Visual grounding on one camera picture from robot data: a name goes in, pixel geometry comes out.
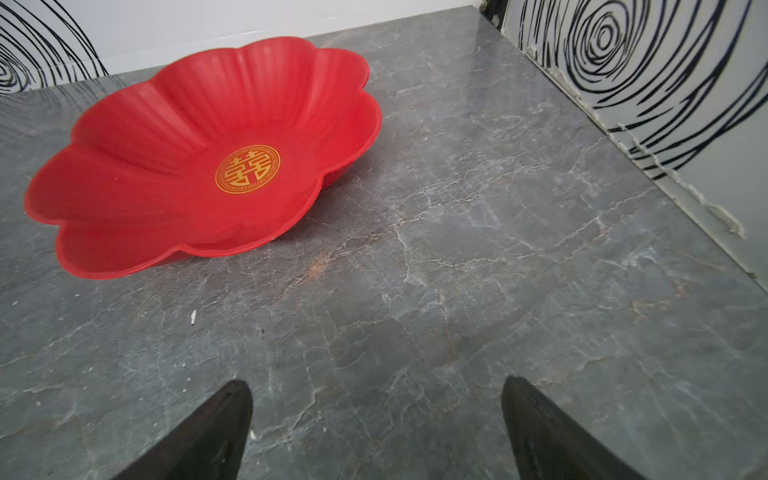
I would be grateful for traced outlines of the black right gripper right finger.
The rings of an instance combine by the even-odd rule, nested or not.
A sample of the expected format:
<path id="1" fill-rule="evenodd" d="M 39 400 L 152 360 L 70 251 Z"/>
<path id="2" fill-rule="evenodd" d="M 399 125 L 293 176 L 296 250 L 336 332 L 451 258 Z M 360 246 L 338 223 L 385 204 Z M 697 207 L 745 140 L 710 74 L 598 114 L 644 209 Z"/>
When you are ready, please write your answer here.
<path id="1" fill-rule="evenodd" d="M 644 479 L 523 377 L 506 378 L 501 408 L 522 479 Z"/>

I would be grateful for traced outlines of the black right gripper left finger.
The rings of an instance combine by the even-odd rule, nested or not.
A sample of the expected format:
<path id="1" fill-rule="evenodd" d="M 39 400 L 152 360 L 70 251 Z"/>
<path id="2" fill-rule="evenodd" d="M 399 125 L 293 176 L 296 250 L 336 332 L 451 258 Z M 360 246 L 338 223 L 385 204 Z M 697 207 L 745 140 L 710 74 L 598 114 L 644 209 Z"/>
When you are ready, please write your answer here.
<path id="1" fill-rule="evenodd" d="M 116 475 L 118 479 L 235 479 L 253 412 L 252 393 L 231 380 L 155 446 Z"/>

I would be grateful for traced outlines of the red flower-shaped fruit bowl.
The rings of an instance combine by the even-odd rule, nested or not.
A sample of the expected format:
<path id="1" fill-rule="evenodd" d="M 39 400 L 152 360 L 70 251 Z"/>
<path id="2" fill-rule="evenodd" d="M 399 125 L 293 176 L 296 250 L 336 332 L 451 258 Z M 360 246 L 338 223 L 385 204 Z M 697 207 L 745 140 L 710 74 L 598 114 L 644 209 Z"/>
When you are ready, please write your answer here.
<path id="1" fill-rule="evenodd" d="M 25 211 L 57 227 L 61 266 L 86 279 L 254 250 L 374 144 L 369 77 L 360 54 L 298 37 L 190 55 L 90 107 Z"/>

